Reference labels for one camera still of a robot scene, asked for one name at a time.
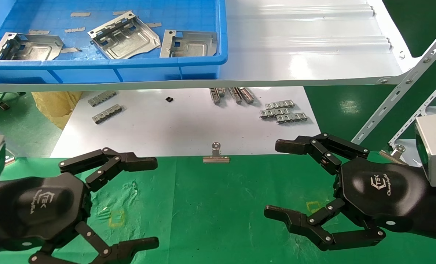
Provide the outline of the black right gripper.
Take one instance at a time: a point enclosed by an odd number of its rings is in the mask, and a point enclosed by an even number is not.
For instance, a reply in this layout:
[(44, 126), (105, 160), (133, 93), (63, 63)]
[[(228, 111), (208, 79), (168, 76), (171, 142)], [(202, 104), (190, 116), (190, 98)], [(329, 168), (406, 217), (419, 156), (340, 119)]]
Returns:
[[(267, 205), (264, 216), (281, 221), (291, 234), (304, 236), (321, 251), (373, 247), (386, 234), (417, 231), (421, 204), (430, 188), (423, 170), (396, 163), (366, 160), (370, 150), (340, 137), (321, 133), (298, 136), (295, 140), (277, 140), (275, 151), (285, 154), (308, 154), (330, 175), (337, 175), (341, 199), (308, 216), (301, 212)], [(342, 165), (336, 157), (350, 160)], [(344, 214), (362, 230), (330, 233), (323, 225)]]

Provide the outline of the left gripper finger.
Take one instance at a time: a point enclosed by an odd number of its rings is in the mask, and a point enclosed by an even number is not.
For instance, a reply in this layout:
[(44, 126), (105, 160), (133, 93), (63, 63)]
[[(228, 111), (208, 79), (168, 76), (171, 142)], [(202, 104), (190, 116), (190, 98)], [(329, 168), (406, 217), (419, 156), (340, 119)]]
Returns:
[(121, 172), (142, 172), (157, 169), (155, 157), (137, 157), (134, 152), (119, 153), (110, 148), (98, 149), (59, 163), (62, 173), (77, 175), (96, 169), (85, 179), (87, 189), (97, 192)]

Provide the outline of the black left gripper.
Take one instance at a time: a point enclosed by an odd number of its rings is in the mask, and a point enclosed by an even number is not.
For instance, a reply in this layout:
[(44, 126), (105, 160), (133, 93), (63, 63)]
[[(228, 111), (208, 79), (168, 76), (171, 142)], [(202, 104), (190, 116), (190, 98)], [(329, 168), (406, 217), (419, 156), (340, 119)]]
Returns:
[(73, 264), (52, 253), (80, 234), (98, 253), (91, 264), (130, 264), (139, 251), (159, 247), (157, 237), (108, 246), (85, 222), (91, 205), (87, 186), (70, 173), (0, 181), (0, 251), (42, 246), (30, 264)]

